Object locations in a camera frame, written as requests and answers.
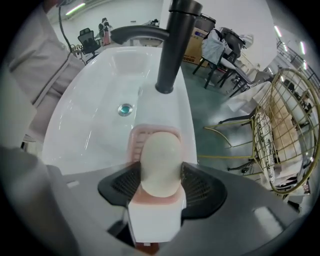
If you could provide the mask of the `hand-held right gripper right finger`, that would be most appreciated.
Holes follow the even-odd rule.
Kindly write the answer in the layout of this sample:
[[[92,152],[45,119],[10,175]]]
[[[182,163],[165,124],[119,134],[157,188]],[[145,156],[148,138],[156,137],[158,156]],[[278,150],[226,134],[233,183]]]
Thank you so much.
[[[181,224],[209,218],[227,199],[228,192],[223,182],[203,171],[200,165],[182,163],[181,185],[186,199],[186,207],[181,211]]]

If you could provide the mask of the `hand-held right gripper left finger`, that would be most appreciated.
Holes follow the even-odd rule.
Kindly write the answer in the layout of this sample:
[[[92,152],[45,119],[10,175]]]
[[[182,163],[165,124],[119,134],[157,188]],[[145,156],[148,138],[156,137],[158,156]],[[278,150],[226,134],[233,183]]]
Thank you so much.
[[[139,161],[104,177],[99,181],[99,194],[112,206],[127,208],[141,184],[141,164]]]

